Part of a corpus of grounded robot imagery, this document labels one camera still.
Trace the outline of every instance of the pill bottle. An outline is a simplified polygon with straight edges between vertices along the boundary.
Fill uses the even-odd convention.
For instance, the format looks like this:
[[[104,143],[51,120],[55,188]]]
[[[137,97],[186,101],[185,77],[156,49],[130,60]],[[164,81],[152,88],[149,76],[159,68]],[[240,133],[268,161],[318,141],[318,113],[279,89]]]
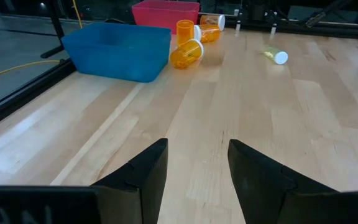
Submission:
[[[224,29],[224,23],[226,19],[224,15],[202,15],[200,18],[200,24],[210,24],[210,25],[218,25],[219,29],[222,31]]]
[[[170,61],[175,68],[184,69],[203,55],[203,44],[199,40],[190,39],[171,53]]]
[[[212,42],[219,39],[221,31],[218,25],[195,25],[194,26],[195,39],[201,41],[201,43]]]
[[[193,21],[184,19],[177,22],[177,42],[181,46],[187,40],[194,38],[194,23]]]
[[[288,60],[288,54],[285,51],[280,50],[276,46],[273,46],[273,45],[266,45],[264,47],[262,53],[266,57],[272,59],[278,65],[282,65],[285,62],[287,62],[287,60]]]

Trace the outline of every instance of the floor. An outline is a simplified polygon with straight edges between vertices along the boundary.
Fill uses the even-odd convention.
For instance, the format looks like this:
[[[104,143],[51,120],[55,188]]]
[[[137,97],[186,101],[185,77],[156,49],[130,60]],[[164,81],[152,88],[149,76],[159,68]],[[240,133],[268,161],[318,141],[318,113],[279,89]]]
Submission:
[[[78,29],[74,22],[62,22],[66,34]],[[56,34],[48,19],[29,17],[0,16],[0,29]],[[24,34],[0,30],[0,71],[25,63],[45,60],[40,55],[59,45],[57,37],[47,35]],[[68,58],[66,52],[60,52],[48,60]],[[56,63],[45,63],[21,68],[0,76],[0,99],[41,75]]]
[[[0,122],[0,184],[89,185],[166,137],[159,223],[244,223],[230,139],[358,190],[358,40],[276,34],[290,58],[275,65],[268,39],[226,29],[202,61],[148,84],[70,75]]]

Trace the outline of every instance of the pink plastic bin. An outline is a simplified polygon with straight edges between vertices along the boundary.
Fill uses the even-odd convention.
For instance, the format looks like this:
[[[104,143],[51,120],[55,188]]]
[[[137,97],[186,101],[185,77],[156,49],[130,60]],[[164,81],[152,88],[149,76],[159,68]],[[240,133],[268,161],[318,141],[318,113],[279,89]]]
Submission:
[[[177,33],[177,22],[188,19],[197,23],[200,4],[180,1],[142,1],[132,6],[137,25],[169,28]]]

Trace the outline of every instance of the gray floor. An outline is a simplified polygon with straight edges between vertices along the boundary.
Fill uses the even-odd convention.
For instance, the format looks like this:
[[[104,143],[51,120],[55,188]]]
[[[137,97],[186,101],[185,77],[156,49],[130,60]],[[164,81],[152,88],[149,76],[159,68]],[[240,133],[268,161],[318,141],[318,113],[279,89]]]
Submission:
[[[79,29],[78,24],[75,22],[62,22],[62,27],[66,34]],[[55,33],[50,20],[8,16],[0,16],[0,29],[40,32],[44,34]],[[48,59],[40,58],[42,53],[58,45],[59,41],[57,37],[0,30],[0,71],[40,60],[68,58],[68,54],[65,51]],[[56,66],[56,64],[33,65],[0,75],[0,99],[53,66]]]

